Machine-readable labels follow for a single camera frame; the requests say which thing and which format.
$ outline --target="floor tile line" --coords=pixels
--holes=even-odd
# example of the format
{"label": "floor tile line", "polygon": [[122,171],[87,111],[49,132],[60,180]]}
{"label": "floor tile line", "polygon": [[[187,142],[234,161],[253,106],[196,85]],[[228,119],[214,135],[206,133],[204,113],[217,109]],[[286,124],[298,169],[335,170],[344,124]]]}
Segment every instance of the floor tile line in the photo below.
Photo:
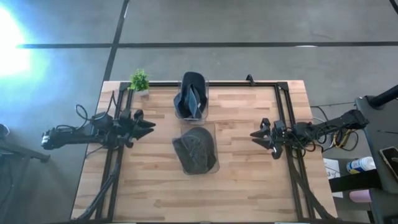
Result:
{"label": "floor tile line", "polygon": [[223,47],[393,47],[398,41],[377,42],[175,42],[175,43],[121,43],[120,49],[175,49]]}
{"label": "floor tile line", "polygon": [[112,44],[90,43],[90,44],[19,44],[17,49],[106,49]]}
{"label": "floor tile line", "polygon": [[396,14],[398,15],[398,5],[396,3],[396,0],[390,0],[392,8],[395,10]]}
{"label": "floor tile line", "polygon": [[121,10],[120,16],[119,16],[118,26],[116,28],[116,33],[114,35],[111,52],[109,53],[108,62],[106,63],[106,68],[105,68],[105,73],[104,73],[104,77],[103,77],[103,82],[104,81],[109,81],[109,79],[111,78],[113,63],[114,63],[114,59],[116,57],[116,52],[118,51],[118,44],[119,44],[119,41],[120,41],[120,36],[122,34],[123,25],[124,25],[124,21],[126,19],[126,14],[127,14],[128,7],[129,7],[129,0],[124,0],[123,1],[123,6],[122,6],[122,10]]}
{"label": "floor tile line", "polygon": [[92,44],[20,44],[18,49],[107,49],[116,56],[117,49],[174,49],[226,47],[394,47],[398,41],[369,42],[171,42],[171,43],[92,43]]}

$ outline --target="plastic bottle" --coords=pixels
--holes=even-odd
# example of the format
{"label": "plastic bottle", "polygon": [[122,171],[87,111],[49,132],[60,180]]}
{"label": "plastic bottle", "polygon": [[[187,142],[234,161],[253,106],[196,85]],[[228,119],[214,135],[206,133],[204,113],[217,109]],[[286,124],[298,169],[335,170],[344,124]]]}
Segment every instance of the plastic bottle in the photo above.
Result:
{"label": "plastic bottle", "polygon": [[360,172],[375,169],[373,158],[371,156],[357,159],[347,163],[347,171],[350,174],[358,174]]}

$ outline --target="pink object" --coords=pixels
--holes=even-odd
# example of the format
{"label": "pink object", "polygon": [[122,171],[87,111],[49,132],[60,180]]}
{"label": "pink object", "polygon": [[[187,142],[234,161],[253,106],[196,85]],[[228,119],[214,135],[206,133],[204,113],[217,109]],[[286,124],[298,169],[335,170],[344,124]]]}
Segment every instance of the pink object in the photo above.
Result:
{"label": "pink object", "polygon": [[349,193],[349,197],[356,203],[369,203],[372,202],[369,190],[355,190]]}

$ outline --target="potted plant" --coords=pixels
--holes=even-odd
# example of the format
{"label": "potted plant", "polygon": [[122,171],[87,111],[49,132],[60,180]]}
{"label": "potted plant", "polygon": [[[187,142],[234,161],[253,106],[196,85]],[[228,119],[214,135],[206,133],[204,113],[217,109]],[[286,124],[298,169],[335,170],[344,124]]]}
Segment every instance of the potted plant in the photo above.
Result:
{"label": "potted plant", "polygon": [[144,69],[137,69],[133,75],[130,75],[130,90],[135,90],[138,96],[149,95],[149,81],[147,80],[148,74]]}

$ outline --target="concrete floor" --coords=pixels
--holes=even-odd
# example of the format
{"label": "concrete floor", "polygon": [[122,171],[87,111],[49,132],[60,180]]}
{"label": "concrete floor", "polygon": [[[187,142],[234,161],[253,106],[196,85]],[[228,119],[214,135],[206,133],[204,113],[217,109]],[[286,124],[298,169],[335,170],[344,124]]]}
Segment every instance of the concrete floor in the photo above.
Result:
{"label": "concrete floor", "polygon": [[[76,103],[95,112],[111,49],[9,46],[112,43],[122,4],[0,2],[0,23],[7,31],[0,36],[5,49],[0,52],[0,123],[12,130],[10,141],[52,156],[47,164],[30,163],[20,194],[21,223],[69,219],[86,146],[44,151],[40,137],[58,124],[80,125]],[[387,0],[130,0],[120,42],[398,41],[397,21]],[[177,80],[188,70],[210,80],[242,80],[247,74],[258,80],[301,79],[310,103],[324,105],[396,85],[396,58],[398,47],[119,49],[110,80],[128,80],[137,68],[146,69],[151,80]],[[349,107],[324,109],[332,118]],[[313,113],[321,117],[319,111]],[[361,139],[353,152],[330,150],[324,156],[367,156],[363,135]],[[345,212],[339,215],[345,218]]]}

